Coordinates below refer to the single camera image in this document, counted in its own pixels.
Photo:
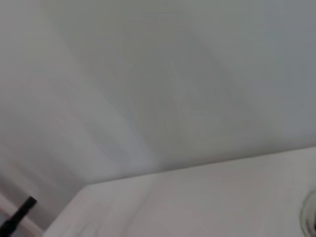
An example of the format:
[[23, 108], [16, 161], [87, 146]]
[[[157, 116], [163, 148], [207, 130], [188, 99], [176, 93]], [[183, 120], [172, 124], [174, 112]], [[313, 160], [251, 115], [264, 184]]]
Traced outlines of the glass saucer with loose beans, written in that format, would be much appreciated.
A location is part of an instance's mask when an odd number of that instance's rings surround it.
[[310, 191], [303, 201], [300, 227], [304, 237], [316, 237], [316, 189]]

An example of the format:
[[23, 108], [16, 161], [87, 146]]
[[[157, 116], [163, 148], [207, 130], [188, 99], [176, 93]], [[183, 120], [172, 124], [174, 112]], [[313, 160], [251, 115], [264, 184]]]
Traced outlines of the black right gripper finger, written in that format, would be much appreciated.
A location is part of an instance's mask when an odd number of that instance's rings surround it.
[[28, 215], [30, 210], [37, 204], [37, 200], [32, 196], [19, 207], [19, 209], [0, 226], [0, 235], [12, 235], [20, 222]]

